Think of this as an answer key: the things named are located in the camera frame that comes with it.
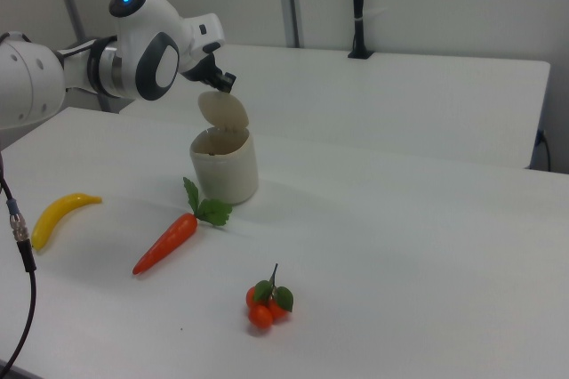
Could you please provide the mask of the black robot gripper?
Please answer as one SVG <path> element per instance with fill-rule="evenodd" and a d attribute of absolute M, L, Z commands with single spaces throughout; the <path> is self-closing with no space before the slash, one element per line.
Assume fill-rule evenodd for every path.
<path fill-rule="evenodd" d="M 231 93 L 236 82 L 236 76 L 229 72 L 221 72 L 216 65 L 213 54 L 208 54 L 200 60 L 192 69 L 180 73 L 187 80 L 201 82 L 205 85 L 213 86 L 222 93 Z"/>

